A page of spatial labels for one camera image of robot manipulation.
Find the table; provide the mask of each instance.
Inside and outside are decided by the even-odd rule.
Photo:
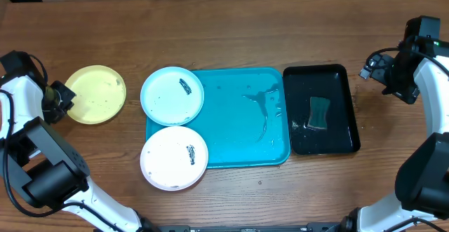
[[[156,224],[293,225],[340,221],[394,190],[400,165],[426,139],[422,101],[382,96],[358,77],[374,50],[395,46],[407,20],[441,18],[449,40],[449,0],[117,0],[9,4],[0,54],[39,57],[50,80],[103,64],[124,78],[128,97],[113,120],[82,125],[65,118],[57,131],[86,159],[93,180]],[[358,153],[295,156],[280,166],[208,170],[193,189],[150,186],[139,165],[144,80],[166,66],[188,69],[340,63],[347,68],[361,138]],[[449,228],[448,222],[439,222]],[[24,217],[0,191],[2,231],[90,231],[58,213]],[[429,230],[425,225],[418,231]]]

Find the plate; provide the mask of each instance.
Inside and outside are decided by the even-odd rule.
[[[81,68],[70,76],[65,85],[76,93],[74,106],[67,114],[85,124],[102,123],[115,116],[126,99],[123,78],[113,69],[102,65]]]
[[[140,103],[146,115],[164,126],[193,120],[204,103],[204,89],[191,71],[180,67],[157,70],[144,82]]]
[[[140,154],[140,168],[153,186],[178,191],[201,178],[208,157],[206,143],[197,132],[173,126],[156,132],[148,139]]]

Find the green sponge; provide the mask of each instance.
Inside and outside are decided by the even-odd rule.
[[[310,117],[308,128],[326,130],[326,113],[329,109],[330,100],[321,97],[310,97]]]

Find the rectangular tray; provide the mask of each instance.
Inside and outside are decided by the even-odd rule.
[[[340,64],[289,67],[283,72],[290,145],[300,155],[360,149],[346,69]],[[330,100],[327,129],[308,128],[310,97]]]
[[[286,102],[282,75],[277,70],[262,67],[193,73],[203,84],[204,104],[199,115],[185,126],[206,141],[208,168],[278,165],[287,160]],[[146,138],[162,128],[147,118]]]

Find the black cable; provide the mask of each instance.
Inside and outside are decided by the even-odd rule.
[[[395,225],[395,226],[392,226],[391,228],[385,230],[384,232],[393,232],[393,231],[396,231],[396,230],[398,230],[398,229],[401,229],[401,228],[403,228],[404,226],[407,226],[407,225],[409,225],[409,224],[411,224],[411,223],[416,224],[417,222],[421,222],[421,223],[423,223],[423,224],[426,224],[427,226],[432,227],[433,229],[435,229],[435,230],[438,231],[438,232],[447,232],[447,231],[445,231],[444,229],[440,228],[439,226],[437,226],[437,225],[431,223],[430,221],[426,221],[425,219],[421,219],[421,218],[418,218],[418,217],[413,217],[413,218],[410,218],[410,219],[408,219],[408,220],[402,221],[400,224],[397,224],[397,225]]]
[[[48,82],[47,70],[45,69],[45,67],[43,67],[42,62],[36,56],[34,56],[33,54],[28,54],[28,55],[30,57],[34,58],[39,64],[41,64],[43,79],[47,83]]]
[[[9,100],[9,108],[10,108],[10,110],[9,110],[10,116],[9,116],[9,120],[8,120],[8,122],[9,122],[8,134],[6,134],[6,138],[4,141],[4,151],[3,151],[3,180],[4,180],[4,184],[5,184],[5,188],[6,188],[6,193],[9,197],[10,201],[14,205],[14,207],[17,208],[17,210],[19,210],[21,213],[23,213],[29,217],[40,218],[40,217],[47,217],[48,215],[59,212],[66,207],[78,206],[81,209],[84,208],[84,209],[88,210],[91,214],[93,214],[95,217],[97,217],[101,222],[108,225],[115,231],[123,232],[121,229],[117,228],[117,226],[108,222],[105,218],[101,217],[95,210],[92,210],[89,206],[87,206],[84,203],[66,203],[66,204],[61,205],[58,209],[47,211],[47,212],[40,213],[40,214],[30,212],[19,204],[19,202],[15,199],[13,192],[11,190],[11,185],[9,183],[9,173],[8,173],[9,141],[10,141],[11,136],[13,135],[13,130],[14,130],[14,101],[13,101],[13,96],[9,92],[0,89],[0,93],[3,93],[7,96],[8,100]]]
[[[447,68],[445,68],[438,60],[435,60],[434,58],[430,57],[427,54],[420,53],[419,51],[405,49],[405,48],[384,48],[384,49],[376,50],[374,53],[371,53],[371,55],[366,59],[365,64],[370,67],[370,65],[369,65],[370,64],[370,60],[374,56],[376,56],[377,54],[380,54],[380,53],[385,53],[385,52],[388,52],[388,51],[395,51],[395,50],[397,50],[398,52],[401,52],[401,53],[414,53],[414,54],[419,55],[421,57],[427,58],[428,60],[430,60],[434,64],[436,64],[441,69],[441,71],[443,71],[449,77],[449,70]],[[385,68],[390,67],[390,66],[391,65],[388,64],[388,65],[384,65],[384,66],[381,66],[381,67],[370,67],[370,68],[372,70],[376,70],[376,69],[385,69]]]

